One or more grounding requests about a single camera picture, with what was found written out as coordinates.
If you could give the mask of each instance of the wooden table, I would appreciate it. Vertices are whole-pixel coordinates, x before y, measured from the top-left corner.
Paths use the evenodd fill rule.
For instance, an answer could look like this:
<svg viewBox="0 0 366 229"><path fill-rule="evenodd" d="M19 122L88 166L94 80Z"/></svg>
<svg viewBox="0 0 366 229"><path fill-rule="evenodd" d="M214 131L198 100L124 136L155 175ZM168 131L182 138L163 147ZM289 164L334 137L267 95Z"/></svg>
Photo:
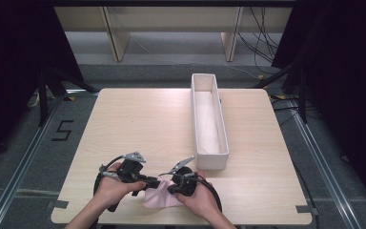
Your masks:
<svg viewBox="0 0 366 229"><path fill-rule="evenodd" d="M223 212L235 225L305 225L306 206L270 100L263 90L219 89L230 156L227 169L207 171ZM156 177L194 155L190 89L104 89L79 143L51 219L68 223L92 198L98 168L117 156L139 151L141 174ZM188 164L195 170L194 162ZM186 207L147 209L144 192L123 198L101 223L199 225L206 221Z"/></svg>

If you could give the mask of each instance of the electrical wire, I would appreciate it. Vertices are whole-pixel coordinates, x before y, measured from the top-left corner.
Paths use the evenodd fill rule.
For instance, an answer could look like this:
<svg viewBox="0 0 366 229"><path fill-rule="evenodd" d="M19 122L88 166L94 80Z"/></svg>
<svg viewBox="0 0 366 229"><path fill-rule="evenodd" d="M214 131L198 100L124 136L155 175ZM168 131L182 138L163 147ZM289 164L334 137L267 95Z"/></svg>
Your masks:
<svg viewBox="0 0 366 229"><path fill-rule="evenodd" d="M285 107L285 108L274 108L273 111L278 112L278 111L285 111L285 110L295 110L298 109L299 107Z"/></svg>
<svg viewBox="0 0 366 229"><path fill-rule="evenodd" d="M297 97L292 97L292 98L275 98L272 95L270 96L270 98L275 99L275 101L272 102L272 105L275 104L278 101L288 101L288 100L298 100L299 99Z"/></svg>
<svg viewBox="0 0 366 229"><path fill-rule="evenodd" d="M293 117L298 114L298 112L294 113L293 115L291 115L291 117L287 118L285 121L281 122L278 126L282 126L284 125L285 123L287 123L288 121L290 121L291 119L293 119Z"/></svg>
<svg viewBox="0 0 366 229"><path fill-rule="evenodd" d="M254 14L254 10L253 10L253 8L252 7L250 7L250 9L251 9L251 13L252 13L252 15L253 15L253 17L254 17L254 21L256 22L256 24L257 24L257 27L259 28L259 36L257 36L257 35L255 35L254 34L254 32L253 32L253 34L254 34L254 36L257 38L257 42L256 42L256 45L255 45L255 47L253 48L253 49L251 49L251 50L257 50L257 47L258 47L258 44L259 44L259 42L263 42L263 43L265 43L266 45L267 45L267 49L268 49L268 52L269 52L269 54L270 54L270 56L275 56L275 49L276 49L276 47L277 47L277 44L274 42L274 44L275 44L275 46L274 45L272 45L272 44L270 44L270 42L269 42L269 39L271 40L271 41L273 41L273 39L272 39L272 37L270 37L270 35L268 34L268 33L266 33L266 26L265 26L265 15L266 15L266 8L261 8L261 25L260 25L260 23L259 23L259 21L258 21L258 19L257 19L257 17L255 16L255 14ZM265 72L265 71L263 71L263 70L261 70L260 68L259 68L259 66L257 65L257 61L256 61L256 54L257 53L259 53L259 52L254 52L254 64L256 65L256 67L261 71L261 72L263 72L263 73L268 73L268 74L274 74L274 73L269 73L269 72ZM273 59L271 58L271 57L269 57L269 61L271 62L271 63L273 63Z"/></svg>
<svg viewBox="0 0 366 229"><path fill-rule="evenodd" d="M131 39L139 46L141 47L144 51L146 51L147 53L152 53L149 49L145 48L143 45L141 45L136 39L134 39L133 37L131 37ZM226 68L229 68L229 69L232 69L232 70L235 70L235 71L240 71L240 72L243 72L243 73L246 73L248 75L250 75L251 77L253 78L256 78L258 79L257 76L255 76L254 74L252 73L249 73L248 71L245 71L245 70L241 70L241 69L238 69L238 68L235 68L235 67L232 67L232 66L229 66L229 65L223 65L223 64L200 64L200 63L177 63L177 62L174 62L174 61L171 61L171 60L161 60L161 59L158 59L158 58L155 58L155 57L152 57L152 59L156 60L156 61L159 61L159 62L164 62L164 63L171 63L171 64L174 64L174 65L189 65L189 66L195 66L195 65L204 65L204 66L222 66L222 67L226 67Z"/></svg>
<svg viewBox="0 0 366 229"><path fill-rule="evenodd" d="M118 156L118 157L116 157L115 159L113 159L111 162L109 162L109 164L107 164L105 167L104 167L104 170L103 171L106 171L107 169L109 169L109 167L111 167L114 163L115 163L115 161L117 161L117 160L119 160L119 159L121 159L121 158L123 158L122 156Z"/></svg>
<svg viewBox="0 0 366 229"><path fill-rule="evenodd" d="M197 179L189 178L189 179L196 180L197 182L200 182L208 190L210 190L210 192L213 194L213 197L215 198L216 205L218 206L219 211L222 213L222 204L221 204L221 199L219 198L218 193L216 192L214 187L210 184L210 182L208 182L204 177L202 177L200 175L198 175L198 176L201 177L202 179L198 179L198 178Z"/></svg>
<svg viewBox="0 0 366 229"><path fill-rule="evenodd" d="M272 58L268 55L266 55L265 53L257 50L255 47L253 47L248 41L245 40L245 38L243 38L243 36L240 34L240 32L238 33L240 39L243 41L243 43L245 44L246 47L248 47L251 51L257 53L260 57L262 57L263 59L269 61L270 63L273 62Z"/></svg>

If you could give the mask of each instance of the white tray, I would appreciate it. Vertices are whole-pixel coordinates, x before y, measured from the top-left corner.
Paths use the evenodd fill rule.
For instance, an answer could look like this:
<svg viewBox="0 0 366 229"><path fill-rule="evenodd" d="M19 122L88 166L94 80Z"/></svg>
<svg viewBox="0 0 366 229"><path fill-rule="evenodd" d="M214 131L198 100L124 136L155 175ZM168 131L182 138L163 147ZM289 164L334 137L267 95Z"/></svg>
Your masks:
<svg viewBox="0 0 366 229"><path fill-rule="evenodd" d="M229 149L214 74L193 74L192 115L197 169L225 169Z"/></svg>

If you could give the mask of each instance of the aluminum rail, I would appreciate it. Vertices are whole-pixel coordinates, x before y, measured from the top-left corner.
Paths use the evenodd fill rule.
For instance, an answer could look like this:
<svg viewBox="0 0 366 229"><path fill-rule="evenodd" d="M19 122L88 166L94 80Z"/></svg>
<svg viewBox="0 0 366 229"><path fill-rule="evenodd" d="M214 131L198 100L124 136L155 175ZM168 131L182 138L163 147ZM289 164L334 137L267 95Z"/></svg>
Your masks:
<svg viewBox="0 0 366 229"><path fill-rule="evenodd" d="M291 107L296 107L297 104L294 101L289 101L289 105ZM326 162L326 159L322 152L320 151L315 138L309 129L308 124L305 124L301 117L297 114L297 111L292 110L292 113L295 117L295 123L298 126L299 131L302 133L305 142L308 145L308 148L311 152L311 155L315 161L315 164L322 175L323 180L326 183L326 186L331 193L331 196L337 206L337 209L343 218L344 223L349 229L357 229L362 228L360 222L356 217L355 210L347 199L346 195L341 190L335 175L332 173L329 164Z"/></svg>
<svg viewBox="0 0 366 229"><path fill-rule="evenodd" d="M0 196L0 224L4 219L5 214L8 212L11 202L13 201L14 195L16 194L17 189L19 188L20 184L23 181L23 178L28 171L34 156L40 146L42 140L44 139L44 135L51 124L51 120L57 111L61 101L63 100L63 96L56 97L53 100L53 104L49 110L49 115L46 121L38 127L29 148L26 150L25 154L23 155L19 165L17 166L15 172L13 173L9 183L7 184L6 188L4 189L3 193Z"/></svg>

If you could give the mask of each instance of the black tape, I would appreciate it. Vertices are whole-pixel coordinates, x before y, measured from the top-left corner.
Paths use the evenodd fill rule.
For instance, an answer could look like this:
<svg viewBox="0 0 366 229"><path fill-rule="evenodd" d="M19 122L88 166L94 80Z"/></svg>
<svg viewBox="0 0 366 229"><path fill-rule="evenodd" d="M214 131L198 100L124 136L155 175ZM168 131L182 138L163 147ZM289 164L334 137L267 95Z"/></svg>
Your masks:
<svg viewBox="0 0 366 229"><path fill-rule="evenodd" d="M318 216L319 215L319 212L317 211L317 208L313 208L312 209L312 215L314 215L314 216Z"/></svg>
<svg viewBox="0 0 366 229"><path fill-rule="evenodd" d="M298 213L311 213L311 208L308 205L297 205L295 208Z"/></svg>
<svg viewBox="0 0 366 229"><path fill-rule="evenodd" d="M62 200L56 200L56 201L50 201L47 205L47 208L63 208L66 209L68 207L68 201L62 201Z"/></svg>
<svg viewBox="0 0 366 229"><path fill-rule="evenodd" d="M64 123L73 123L73 120L62 120L57 128L57 133L67 133L67 135L65 137L62 137L62 138L53 138L51 141L66 141L68 140L68 137L70 136L71 134L71 130L62 130L62 124Z"/></svg>

